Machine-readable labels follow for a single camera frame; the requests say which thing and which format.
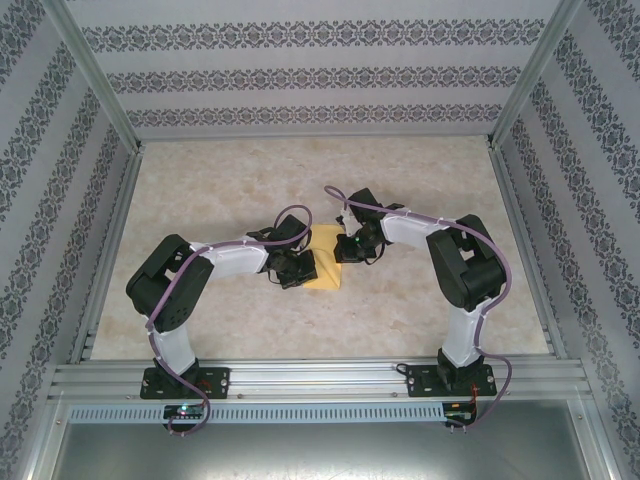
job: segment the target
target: floor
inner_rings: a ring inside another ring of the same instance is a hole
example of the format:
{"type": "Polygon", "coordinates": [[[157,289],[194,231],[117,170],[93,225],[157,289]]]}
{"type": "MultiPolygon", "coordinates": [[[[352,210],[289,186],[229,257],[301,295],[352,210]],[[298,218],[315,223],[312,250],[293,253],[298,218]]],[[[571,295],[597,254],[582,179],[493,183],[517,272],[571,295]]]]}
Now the floor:
{"type": "MultiPolygon", "coordinates": [[[[434,216],[480,216],[514,274],[483,347],[548,352],[484,138],[349,137],[149,144],[91,358],[152,356],[125,285],[166,235],[233,240],[270,226],[293,203],[311,208],[314,223],[333,224],[341,205],[326,184],[348,195],[369,187],[385,205],[434,216]]],[[[344,266],[339,291],[283,291],[265,275],[212,282],[188,326],[200,358],[434,355],[448,303],[428,256],[393,245],[373,266],[344,266]]]]}

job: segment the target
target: enclosure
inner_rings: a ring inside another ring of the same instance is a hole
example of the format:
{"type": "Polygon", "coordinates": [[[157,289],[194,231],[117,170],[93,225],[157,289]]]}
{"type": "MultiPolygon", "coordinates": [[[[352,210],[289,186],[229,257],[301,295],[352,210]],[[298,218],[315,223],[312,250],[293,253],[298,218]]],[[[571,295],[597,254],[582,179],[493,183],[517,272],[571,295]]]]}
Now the enclosure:
{"type": "Polygon", "coordinates": [[[640,478],[636,8],[2,2],[0,477],[640,478]],[[506,395],[452,435],[468,396],[407,393],[395,369],[436,361],[449,307],[394,244],[335,291],[211,282],[189,337],[226,398],[171,438],[128,280],[169,234],[290,204],[335,225],[328,184],[482,218],[513,271],[482,337],[506,395]]]}

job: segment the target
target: wall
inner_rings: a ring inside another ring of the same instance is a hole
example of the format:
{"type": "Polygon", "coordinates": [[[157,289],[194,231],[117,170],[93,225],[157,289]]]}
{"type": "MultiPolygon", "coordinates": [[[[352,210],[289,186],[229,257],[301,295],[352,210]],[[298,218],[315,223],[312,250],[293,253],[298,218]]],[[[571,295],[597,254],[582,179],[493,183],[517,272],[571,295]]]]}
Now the wall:
{"type": "Polygon", "coordinates": [[[640,2],[578,10],[501,150],[566,347],[640,478],[640,2]]]}
{"type": "Polygon", "coordinates": [[[68,3],[143,139],[490,133],[557,0],[68,3]]]}
{"type": "Polygon", "coordinates": [[[0,2],[0,479],[69,358],[128,153],[37,0],[0,2]]]}

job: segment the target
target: aluminum frame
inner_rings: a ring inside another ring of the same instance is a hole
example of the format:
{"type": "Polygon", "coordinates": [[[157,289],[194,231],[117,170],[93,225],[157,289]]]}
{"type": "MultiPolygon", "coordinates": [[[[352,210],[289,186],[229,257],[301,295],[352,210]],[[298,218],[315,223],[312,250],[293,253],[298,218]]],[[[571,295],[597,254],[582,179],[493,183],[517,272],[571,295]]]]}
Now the aluminum frame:
{"type": "Polygon", "coordinates": [[[118,248],[120,247],[120,241],[122,240],[122,234],[124,233],[124,227],[127,222],[127,215],[129,214],[129,207],[131,206],[133,192],[138,180],[144,150],[145,146],[142,145],[130,156],[124,184],[116,200],[117,205],[113,221],[109,226],[109,232],[105,240],[106,248],[100,257],[100,263],[96,272],[96,281],[89,295],[84,318],[80,324],[78,337],[71,352],[71,363],[79,363],[82,360],[88,359],[91,355],[91,347],[93,346],[98,331],[98,323],[100,322],[104,302],[107,298],[107,290],[116,263],[116,256],[118,254],[118,248]]]}
{"type": "MultiPolygon", "coordinates": [[[[514,376],[504,401],[562,400],[573,419],[584,462],[593,479],[619,479],[613,453],[580,360],[558,360],[551,355],[509,357],[514,376]]],[[[242,360],[205,361],[204,366],[231,368],[229,398],[213,401],[235,405],[291,405],[339,403],[410,406],[425,399],[410,398],[397,363],[436,363],[435,358],[377,358],[368,360],[242,360]]],[[[497,386],[503,385],[506,367],[494,367],[497,386]]],[[[44,416],[27,459],[23,479],[52,477],[69,424],[78,405],[148,405],[175,403],[139,397],[143,370],[151,362],[87,361],[59,365],[53,375],[44,416]]],[[[429,399],[434,402],[444,398],[429,399]]],[[[469,397],[446,398],[469,400],[469,397]]]]}
{"type": "Polygon", "coordinates": [[[493,171],[498,181],[498,187],[500,188],[502,201],[507,211],[507,217],[509,217],[509,223],[513,230],[516,246],[520,253],[520,259],[522,260],[524,273],[529,283],[529,289],[531,290],[533,303],[538,313],[538,319],[542,325],[545,337],[547,337],[547,343],[550,346],[550,352],[555,353],[558,358],[569,358],[562,336],[560,335],[558,322],[553,315],[553,309],[549,303],[549,297],[547,296],[540,270],[534,263],[536,257],[533,253],[533,246],[527,233],[524,217],[518,207],[513,185],[511,185],[511,182],[508,180],[507,168],[500,149],[489,145],[489,157],[491,158],[493,171]]]}
{"type": "Polygon", "coordinates": [[[527,65],[522,70],[522,74],[516,86],[511,91],[511,95],[500,112],[496,121],[496,126],[491,133],[494,145],[500,145],[509,135],[509,130],[513,122],[518,118],[522,106],[526,102],[535,83],[542,75],[542,71],[553,55],[553,51],[560,42],[560,39],[573,20],[578,8],[582,5],[582,0],[560,0],[553,15],[549,19],[547,28],[544,29],[540,40],[529,57],[527,65]]]}
{"type": "Polygon", "coordinates": [[[65,0],[43,0],[47,15],[54,23],[60,36],[69,48],[82,74],[100,100],[100,104],[107,113],[107,117],[115,127],[118,135],[129,153],[140,146],[140,139],[136,135],[133,125],[113,91],[107,76],[100,68],[91,47],[87,43],[82,30],[76,23],[65,0]]]}

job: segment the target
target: purple cable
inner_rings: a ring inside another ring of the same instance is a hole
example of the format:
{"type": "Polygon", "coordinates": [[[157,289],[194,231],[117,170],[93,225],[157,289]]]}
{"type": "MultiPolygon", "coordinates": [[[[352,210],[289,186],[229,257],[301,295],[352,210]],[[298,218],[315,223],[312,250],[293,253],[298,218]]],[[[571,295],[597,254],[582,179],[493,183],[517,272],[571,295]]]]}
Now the purple cable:
{"type": "MultiPolygon", "coordinates": [[[[287,213],[288,210],[284,209],[283,211],[281,211],[278,216],[276,217],[276,220],[273,222],[273,228],[278,228],[278,225],[280,224],[280,219],[284,216],[285,213],[287,213]]],[[[307,239],[306,242],[304,243],[304,245],[302,247],[299,247],[298,251],[303,251],[305,248],[307,248],[309,246],[309,243],[311,243],[311,229],[309,228],[309,231],[307,233],[307,239]]]]}
{"type": "Polygon", "coordinates": [[[494,353],[487,353],[484,350],[482,350],[482,348],[480,348],[480,332],[482,331],[482,325],[484,324],[484,319],[486,318],[487,313],[489,312],[489,310],[492,310],[500,302],[502,302],[505,299],[505,297],[507,296],[507,294],[509,293],[509,290],[511,290],[511,284],[513,283],[513,277],[511,275],[511,268],[509,267],[509,262],[507,261],[507,257],[505,257],[504,253],[502,253],[502,251],[496,246],[496,244],[493,243],[489,238],[485,237],[483,234],[481,234],[480,232],[478,232],[478,231],[476,231],[476,230],[474,230],[472,228],[466,227],[464,225],[460,225],[460,224],[458,224],[456,222],[451,222],[449,220],[444,220],[442,218],[430,217],[428,215],[422,215],[422,214],[413,213],[413,212],[401,212],[401,213],[399,213],[397,210],[390,210],[388,208],[382,208],[382,207],[375,207],[373,205],[367,205],[366,203],[354,202],[353,200],[349,200],[347,198],[347,196],[344,193],[342,193],[342,191],[340,191],[338,188],[336,188],[336,187],[334,187],[332,185],[326,185],[324,187],[324,191],[327,192],[329,195],[331,195],[333,198],[337,198],[338,200],[343,202],[345,210],[347,208],[347,205],[352,205],[354,207],[366,208],[368,210],[374,210],[376,212],[387,213],[387,214],[390,214],[390,215],[407,216],[407,217],[412,217],[412,218],[418,218],[420,220],[426,220],[428,222],[436,223],[436,224],[439,224],[439,225],[445,225],[447,227],[451,227],[451,228],[455,228],[457,230],[461,230],[461,231],[463,231],[465,233],[468,233],[469,235],[472,235],[472,236],[476,237],[482,243],[487,245],[491,250],[493,250],[493,252],[496,254],[498,259],[500,260],[500,263],[502,264],[502,267],[504,268],[504,271],[505,271],[505,277],[506,277],[505,287],[504,287],[504,290],[502,290],[502,293],[500,293],[500,295],[498,295],[492,302],[487,304],[482,309],[482,311],[480,312],[480,320],[478,321],[478,325],[476,325],[476,331],[475,331],[475,333],[473,335],[473,346],[476,348],[476,350],[478,350],[478,352],[481,355],[484,355],[487,358],[493,358],[495,360],[500,360],[500,361],[504,362],[505,365],[507,366],[507,378],[504,381],[504,385],[502,386],[502,388],[498,392],[498,395],[496,395],[496,398],[493,400],[493,402],[491,403],[489,408],[486,410],[484,415],[482,415],[482,417],[478,418],[475,422],[473,422],[467,428],[470,429],[470,428],[473,428],[473,427],[477,426],[478,423],[481,420],[484,420],[484,418],[487,417],[495,409],[495,407],[498,405],[498,402],[500,401],[500,399],[506,393],[507,388],[509,387],[509,383],[511,383],[511,377],[513,375],[513,366],[511,365],[511,362],[509,361],[509,359],[507,357],[505,357],[504,355],[497,355],[497,354],[494,354],[494,353]]]}
{"type": "Polygon", "coordinates": [[[145,324],[145,327],[147,328],[147,332],[148,332],[148,335],[149,335],[149,343],[151,344],[151,349],[153,350],[153,353],[156,356],[156,360],[158,361],[158,364],[162,368],[164,368],[165,371],[169,375],[171,375],[174,379],[176,379],[178,382],[180,382],[182,385],[187,387],[189,390],[195,392],[198,396],[200,396],[200,398],[202,398],[202,401],[203,401],[203,403],[205,405],[205,409],[206,409],[206,414],[203,417],[203,419],[200,421],[200,423],[198,423],[197,425],[195,425],[194,427],[192,427],[190,430],[188,430],[186,432],[176,432],[175,430],[173,430],[173,428],[172,428],[173,420],[175,418],[180,418],[180,417],[171,417],[169,419],[169,425],[168,425],[169,433],[171,435],[180,435],[181,437],[185,437],[187,435],[191,435],[192,433],[197,432],[202,427],[204,427],[204,425],[209,420],[209,416],[211,415],[211,402],[209,401],[209,397],[207,397],[207,395],[202,390],[200,390],[195,385],[192,385],[191,383],[187,382],[184,378],[182,378],[180,375],[178,375],[175,371],[173,371],[169,367],[167,362],[165,362],[164,359],[162,358],[162,355],[160,354],[160,349],[158,348],[158,345],[156,344],[155,338],[153,337],[153,331],[155,330],[154,323],[155,323],[156,319],[158,318],[158,315],[160,315],[160,312],[162,311],[162,309],[164,308],[165,304],[167,303],[167,300],[169,299],[169,296],[171,295],[171,292],[173,292],[173,289],[176,287],[176,284],[178,283],[178,281],[180,280],[182,275],[184,275],[184,272],[187,270],[189,265],[199,255],[201,255],[201,254],[203,254],[205,252],[208,252],[210,250],[213,250],[214,248],[221,248],[221,247],[235,247],[235,246],[245,246],[245,245],[253,246],[253,247],[261,247],[261,246],[267,246],[267,245],[269,245],[269,246],[287,245],[289,243],[295,242],[296,240],[300,240],[305,235],[307,235],[307,233],[309,233],[309,230],[311,229],[311,223],[313,221],[313,216],[311,215],[311,210],[309,210],[306,206],[304,206],[304,205],[289,205],[287,208],[285,208],[284,210],[282,210],[278,214],[277,219],[279,220],[284,213],[288,212],[289,210],[294,210],[296,208],[300,208],[300,209],[304,210],[305,212],[307,212],[307,215],[309,216],[309,220],[307,222],[307,226],[305,227],[305,229],[301,233],[296,235],[295,237],[291,237],[291,238],[288,238],[288,239],[285,239],[285,240],[279,240],[277,242],[258,242],[258,241],[244,241],[244,240],[233,240],[233,241],[229,241],[229,242],[220,242],[220,243],[206,245],[206,246],[196,250],[191,255],[189,255],[189,257],[184,261],[182,266],[176,272],[175,276],[173,277],[173,279],[169,283],[169,286],[167,287],[167,289],[165,290],[164,294],[160,298],[160,301],[156,305],[156,308],[151,313],[151,316],[149,317],[149,320],[147,320],[147,323],[145,324]]]}

